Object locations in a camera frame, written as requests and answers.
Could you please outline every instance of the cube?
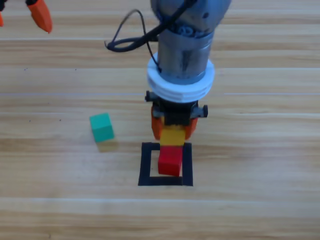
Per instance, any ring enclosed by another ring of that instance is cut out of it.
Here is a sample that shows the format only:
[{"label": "cube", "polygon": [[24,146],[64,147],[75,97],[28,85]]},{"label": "cube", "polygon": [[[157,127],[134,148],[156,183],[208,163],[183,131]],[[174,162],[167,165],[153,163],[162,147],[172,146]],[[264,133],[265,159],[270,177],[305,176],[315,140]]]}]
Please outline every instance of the cube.
[{"label": "cube", "polygon": [[115,137],[108,113],[91,116],[90,124],[96,143],[104,142]]}]

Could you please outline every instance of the black tape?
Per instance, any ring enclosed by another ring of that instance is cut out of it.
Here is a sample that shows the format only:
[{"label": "black tape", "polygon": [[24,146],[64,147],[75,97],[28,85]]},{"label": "black tape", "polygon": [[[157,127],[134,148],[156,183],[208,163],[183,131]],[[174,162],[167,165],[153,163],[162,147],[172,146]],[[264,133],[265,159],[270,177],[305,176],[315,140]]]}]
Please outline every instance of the black tape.
[{"label": "black tape", "polygon": [[151,153],[160,151],[160,144],[143,142],[138,186],[189,186],[193,183],[192,145],[186,143],[182,155],[182,176],[150,176]]}]

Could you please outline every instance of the wooden table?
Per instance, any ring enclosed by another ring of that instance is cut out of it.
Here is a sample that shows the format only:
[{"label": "wooden table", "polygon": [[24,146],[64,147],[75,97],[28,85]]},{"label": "wooden table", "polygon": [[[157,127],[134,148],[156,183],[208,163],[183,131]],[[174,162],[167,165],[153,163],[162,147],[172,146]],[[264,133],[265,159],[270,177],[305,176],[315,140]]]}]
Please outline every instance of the wooden table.
[{"label": "wooden table", "polygon": [[[320,1],[233,1],[190,140],[194,187],[138,186],[150,55],[104,48],[132,8],[157,24],[149,1],[46,1],[50,35],[22,0],[3,12],[2,240],[320,239]],[[141,34],[133,17],[120,38]],[[97,145],[89,117],[106,112],[116,139]]]}]

